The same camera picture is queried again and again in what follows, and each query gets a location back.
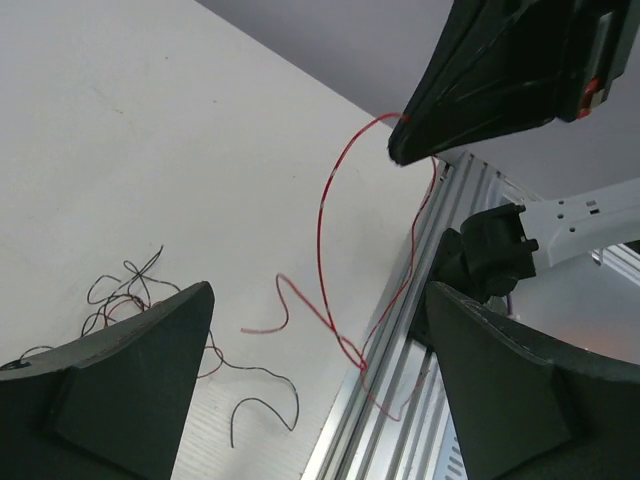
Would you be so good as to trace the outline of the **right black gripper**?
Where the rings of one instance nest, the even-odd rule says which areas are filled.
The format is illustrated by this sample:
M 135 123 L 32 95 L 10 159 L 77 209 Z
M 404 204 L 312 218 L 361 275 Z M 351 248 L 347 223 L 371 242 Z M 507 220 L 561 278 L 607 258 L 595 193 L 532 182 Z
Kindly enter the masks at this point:
M 406 166 L 573 122 L 605 102 L 639 28 L 637 1 L 456 1 L 389 139 Z

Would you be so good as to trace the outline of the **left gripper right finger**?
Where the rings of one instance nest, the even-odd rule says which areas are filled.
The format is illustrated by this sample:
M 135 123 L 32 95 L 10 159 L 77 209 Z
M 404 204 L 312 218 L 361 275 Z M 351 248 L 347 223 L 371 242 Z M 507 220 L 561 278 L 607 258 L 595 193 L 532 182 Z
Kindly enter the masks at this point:
M 638 365 L 560 341 L 442 283 L 424 296 L 468 478 L 638 478 Z

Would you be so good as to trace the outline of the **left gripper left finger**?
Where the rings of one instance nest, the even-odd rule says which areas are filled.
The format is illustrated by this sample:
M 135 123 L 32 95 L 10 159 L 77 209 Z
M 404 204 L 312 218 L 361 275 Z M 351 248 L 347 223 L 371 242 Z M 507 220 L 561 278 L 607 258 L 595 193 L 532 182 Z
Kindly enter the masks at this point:
M 213 289 L 199 282 L 3 366 L 2 478 L 170 478 L 213 310 Z

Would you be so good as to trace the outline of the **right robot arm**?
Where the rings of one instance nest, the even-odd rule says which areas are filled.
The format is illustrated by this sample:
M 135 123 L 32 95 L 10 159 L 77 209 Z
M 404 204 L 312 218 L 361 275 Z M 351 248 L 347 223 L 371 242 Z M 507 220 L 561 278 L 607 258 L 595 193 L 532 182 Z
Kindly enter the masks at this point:
M 457 1 L 388 143 L 406 166 L 572 122 L 603 103 L 639 27 L 635 1 Z M 639 236 L 639 183 L 508 203 L 446 230 L 429 279 L 485 302 L 580 254 Z

